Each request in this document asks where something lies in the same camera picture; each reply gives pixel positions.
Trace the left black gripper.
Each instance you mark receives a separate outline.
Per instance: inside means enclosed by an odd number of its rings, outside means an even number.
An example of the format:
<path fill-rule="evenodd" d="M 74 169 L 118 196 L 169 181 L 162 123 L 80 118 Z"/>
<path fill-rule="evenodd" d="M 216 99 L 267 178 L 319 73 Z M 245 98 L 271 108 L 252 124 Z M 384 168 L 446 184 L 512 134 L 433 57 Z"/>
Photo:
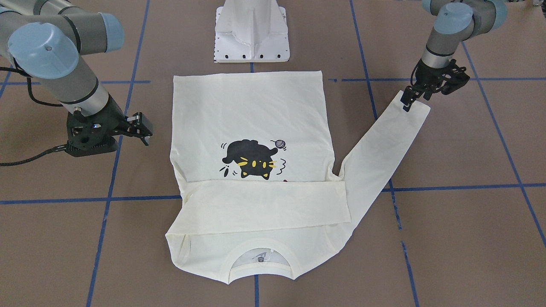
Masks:
<path fill-rule="evenodd" d="M 434 93 L 450 95 L 453 93 L 453 84 L 448 82 L 445 74 L 450 72 L 453 60 L 449 58 L 447 65 L 443 68 L 427 66 L 423 59 L 420 59 L 415 67 L 415 82 L 413 87 L 406 87 L 401 96 L 402 109 L 409 112 L 412 104 L 421 96 L 429 100 Z"/>

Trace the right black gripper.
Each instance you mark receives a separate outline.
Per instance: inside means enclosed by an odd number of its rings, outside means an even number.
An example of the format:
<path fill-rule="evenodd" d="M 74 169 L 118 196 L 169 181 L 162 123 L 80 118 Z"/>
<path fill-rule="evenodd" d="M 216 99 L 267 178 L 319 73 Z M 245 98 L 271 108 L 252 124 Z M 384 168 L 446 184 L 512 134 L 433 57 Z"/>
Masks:
<path fill-rule="evenodd" d="M 153 125 L 142 113 L 123 115 L 119 105 L 109 94 L 94 94 L 78 104 L 68 105 L 69 139 L 103 139 L 106 136 L 138 137 L 150 145 Z"/>

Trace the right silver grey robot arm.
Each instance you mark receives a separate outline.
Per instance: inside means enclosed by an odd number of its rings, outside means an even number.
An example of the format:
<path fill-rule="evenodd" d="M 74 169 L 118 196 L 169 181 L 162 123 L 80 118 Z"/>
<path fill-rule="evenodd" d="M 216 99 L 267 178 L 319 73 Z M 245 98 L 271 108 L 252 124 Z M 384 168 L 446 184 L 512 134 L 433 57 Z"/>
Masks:
<path fill-rule="evenodd" d="M 148 145 L 152 126 L 142 113 L 125 116 L 84 55 L 122 48 L 120 21 L 66 0 L 3 0 L 1 56 L 37 80 L 67 112 L 68 144 L 89 150 L 116 135 Z"/>

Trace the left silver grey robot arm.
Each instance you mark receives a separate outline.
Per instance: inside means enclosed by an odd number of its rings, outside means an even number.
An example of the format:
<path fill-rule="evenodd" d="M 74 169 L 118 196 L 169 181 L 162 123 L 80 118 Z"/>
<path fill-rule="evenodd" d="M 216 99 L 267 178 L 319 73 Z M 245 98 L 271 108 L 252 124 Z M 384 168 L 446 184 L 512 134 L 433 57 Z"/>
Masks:
<path fill-rule="evenodd" d="M 429 100 L 435 93 L 449 95 L 465 86 L 470 76 L 453 59 L 459 43 L 499 28 L 508 13 L 503 0 L 424 0 L 422 6 L 436 19 L 401 96 L 407 112 L 420 97 Z"/>

